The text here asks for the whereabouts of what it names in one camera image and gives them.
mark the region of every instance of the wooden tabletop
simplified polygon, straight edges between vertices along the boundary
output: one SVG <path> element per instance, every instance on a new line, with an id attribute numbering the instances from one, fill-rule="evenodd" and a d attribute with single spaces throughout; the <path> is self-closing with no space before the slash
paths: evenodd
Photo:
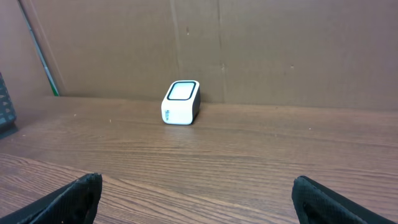
<path id="1" fill-rule="evenodd" d="M 166 125 L 160 102 L 43 98 L 0 140 L 0 217 L 88 172 L 96 223 L 298 223 L 307 175 L 398 222 L 398 112 L 204 104 Z"/>

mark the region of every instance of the cardboard wall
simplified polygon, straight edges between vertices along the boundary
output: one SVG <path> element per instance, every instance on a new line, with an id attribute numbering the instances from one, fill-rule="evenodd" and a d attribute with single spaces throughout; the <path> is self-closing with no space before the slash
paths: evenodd
<path id="1" fill-rule="evenodd" d="M 22 0 L 65 96 L 398 109 L 396 0 Z"/>
<path id="2" fill-rule="evenodd" d="M 53 96 L 15 0 L 0 1 L 0 72 L 16 106 L 37 97 Z"/>

